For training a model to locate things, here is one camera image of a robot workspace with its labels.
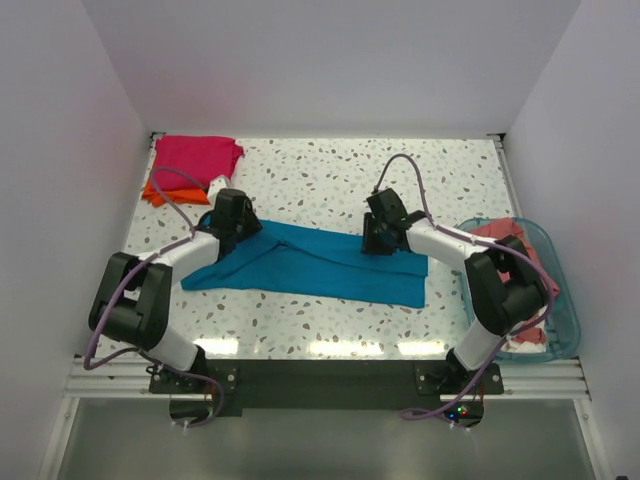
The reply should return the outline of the blue t shirt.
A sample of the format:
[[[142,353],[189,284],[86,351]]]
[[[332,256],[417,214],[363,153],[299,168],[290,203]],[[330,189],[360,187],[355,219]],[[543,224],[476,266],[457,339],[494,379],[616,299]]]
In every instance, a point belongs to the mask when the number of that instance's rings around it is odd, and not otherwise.
[[[422,308],[428,259],[365,254],[361,238],[273,221],[224,259],[181,281],[186,291],[265,290]]]

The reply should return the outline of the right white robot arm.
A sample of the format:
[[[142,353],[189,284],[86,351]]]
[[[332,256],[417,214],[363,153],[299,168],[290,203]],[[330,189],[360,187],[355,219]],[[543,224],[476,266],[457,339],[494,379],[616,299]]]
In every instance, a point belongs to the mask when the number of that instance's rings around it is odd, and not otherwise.
[[[469,392],[518,326],[544,320],[553,310],[553,281],[515,236],[475,236],[439,225],[423,211],[408,212],[388,188],[367,198],[363,251],[392,255],[401,250],[433,258],[462,273],[474,320],[446,356],[442,385]]]

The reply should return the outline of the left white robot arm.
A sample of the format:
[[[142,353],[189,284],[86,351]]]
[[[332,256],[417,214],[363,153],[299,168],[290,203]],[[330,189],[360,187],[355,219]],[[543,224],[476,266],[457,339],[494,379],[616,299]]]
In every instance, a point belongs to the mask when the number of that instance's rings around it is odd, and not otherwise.
[[[183,391],[200,390],[208,375],[206,354],[171,326],[172,289],[225,259],[261,229],[250,198],[241,190],[223,188],[187,236],[144,254],[113,254],[89,313],[92,336],[83,367],[94,370],[137,351],[172,371],[173,382]]]

